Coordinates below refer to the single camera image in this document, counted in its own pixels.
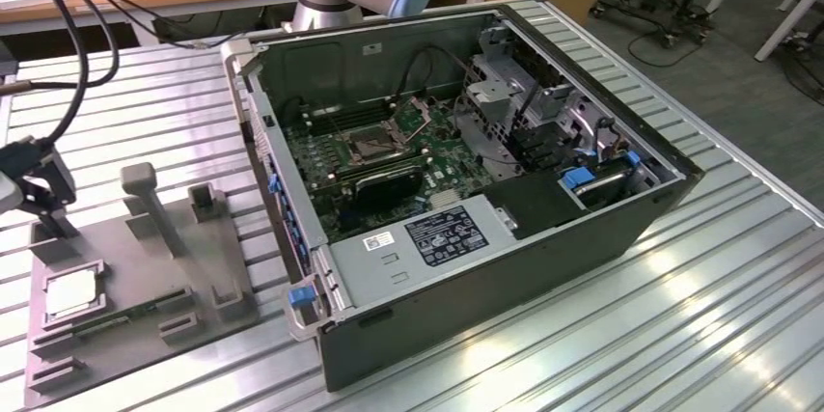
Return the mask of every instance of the slotted metal table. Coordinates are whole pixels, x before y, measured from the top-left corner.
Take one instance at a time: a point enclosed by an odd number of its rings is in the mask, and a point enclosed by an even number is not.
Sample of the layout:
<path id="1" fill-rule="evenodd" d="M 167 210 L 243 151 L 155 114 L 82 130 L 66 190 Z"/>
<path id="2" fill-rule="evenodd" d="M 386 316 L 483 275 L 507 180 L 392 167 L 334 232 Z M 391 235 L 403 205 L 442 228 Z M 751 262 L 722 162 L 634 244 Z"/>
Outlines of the slotted metal table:
<path id="1" fill-rule="evenodd" d="M 540 0 L 510 5 L 708 175 L 622 258 L 344 391 L 314 343 L 290 338 L 287 282 L 216 50 L 126 51 L 59 141 L 79 186 L 72 222 L 124 214 L 122 166 L 151 161 L 160 196 L 230 193 L 264 321 L 59 402 L 51 410 L 818 410 L 824 406 L 822 213 Z M 107 68 L 106 55 L 94 69 Z M 72 80 L 72 58 L 23 79 Z M 71 93 L 0 104 L 0 136 L 44 135 Z M 31 217 L 0 216 L 0 410 L 23 408 Z"/>

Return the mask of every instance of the green circuit board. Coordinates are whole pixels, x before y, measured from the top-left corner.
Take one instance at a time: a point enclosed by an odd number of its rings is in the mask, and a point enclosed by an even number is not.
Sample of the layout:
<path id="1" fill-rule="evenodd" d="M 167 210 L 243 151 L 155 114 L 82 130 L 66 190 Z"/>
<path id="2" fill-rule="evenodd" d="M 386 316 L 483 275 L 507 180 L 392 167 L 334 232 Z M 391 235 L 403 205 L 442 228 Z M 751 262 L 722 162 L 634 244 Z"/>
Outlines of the green circuit board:
<path id="1" fill-rule="evenodd" d="M 306 127 L 286 131 L 331 242 L 427 212 L 434 194 L 455 190 L 464 199 L 494 182 L 455 133 L 451 103 L 431 100 L 422 111 L 424 103 L 410 99 L 378 123 L 323 135 L 311 135 Z M 350 208 L 359 180 L 419 167 L 424 172 L 423 186 L 396 207 L 368 213 Z"/>

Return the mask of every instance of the gray floor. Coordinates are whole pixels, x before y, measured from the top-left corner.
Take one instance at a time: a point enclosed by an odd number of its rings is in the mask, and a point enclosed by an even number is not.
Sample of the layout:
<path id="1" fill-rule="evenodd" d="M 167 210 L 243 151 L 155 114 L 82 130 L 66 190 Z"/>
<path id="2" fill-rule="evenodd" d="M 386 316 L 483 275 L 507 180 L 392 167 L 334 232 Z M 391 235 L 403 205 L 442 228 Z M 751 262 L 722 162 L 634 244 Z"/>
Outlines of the gray floor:
<path id="1" fill-rule="evenodd" d="M 627 45 L 654 29 L 618 12 L 591 18 L 586 27 L 656 84 L 764 165 L 807 199 L 824 209 L 824 107 L 788 84 L 778 60 L 752 58 L 784 15 L 782 0 L 727 0 L 715 15 L 719 30 L 695 54 L 671 69 L 636 61 Z M 708 0 L 698 0 L 706 5 Z M 811 12 L 802 23 L 811 27 L 822 14 Z M 664 50 L 642 41 L 636 54 L 667 63 L 695 47 L 680 43 Z M 824 74 L 824 66 L 818 71 Z"/>

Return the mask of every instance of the caster wheel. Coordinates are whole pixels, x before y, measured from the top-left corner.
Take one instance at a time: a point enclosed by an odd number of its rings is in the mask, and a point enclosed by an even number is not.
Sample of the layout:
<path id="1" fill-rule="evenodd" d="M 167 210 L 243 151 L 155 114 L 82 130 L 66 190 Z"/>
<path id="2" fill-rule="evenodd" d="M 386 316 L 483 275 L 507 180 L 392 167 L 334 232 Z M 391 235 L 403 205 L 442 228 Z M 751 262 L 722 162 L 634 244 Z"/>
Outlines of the caster wheel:
<path id="1" fill-rule="evenodd" d="M 664 48 L 672 48 L 675 47 L 676 42 L 678 42 L 678 38 L 675 36 L 666 35 L 662 40 L 662 45 Z"/>
<path id="2" fill-rule="evenodd" d="M 602 16 L 604 16 L 606 10 L 607 9 L 604 8 L 604 6 L 602 4 L 598 4 L 595 7 L 590 9 L 590 14 L 592 14 L 595 18 L 600 18 Z"/>

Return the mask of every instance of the gray 3d-printed holder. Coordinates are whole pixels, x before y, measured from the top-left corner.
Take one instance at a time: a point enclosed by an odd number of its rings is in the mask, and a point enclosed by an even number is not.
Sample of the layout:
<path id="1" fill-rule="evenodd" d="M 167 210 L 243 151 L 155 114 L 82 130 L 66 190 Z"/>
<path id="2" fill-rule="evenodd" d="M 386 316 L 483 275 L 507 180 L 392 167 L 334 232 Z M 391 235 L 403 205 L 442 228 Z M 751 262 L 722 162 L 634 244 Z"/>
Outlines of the gray 3d-printed holder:
<path id="1" fill-rule="evenodd" d="M 27 407 L 60 400 L 258 321 L 226 194 L 198 185 L 188 199 L 163 206 L 148 163 L 124 168 L 122 183 L 132 195 L 124 199 L 131 216 L 90 225 L 68 238 L 51 238 L 39 224 L 32 227 Z M 90 271 L 94 279 L 76 274 Z M 48 290 L 58 287 L 78 301 L 50 314 Z"/>

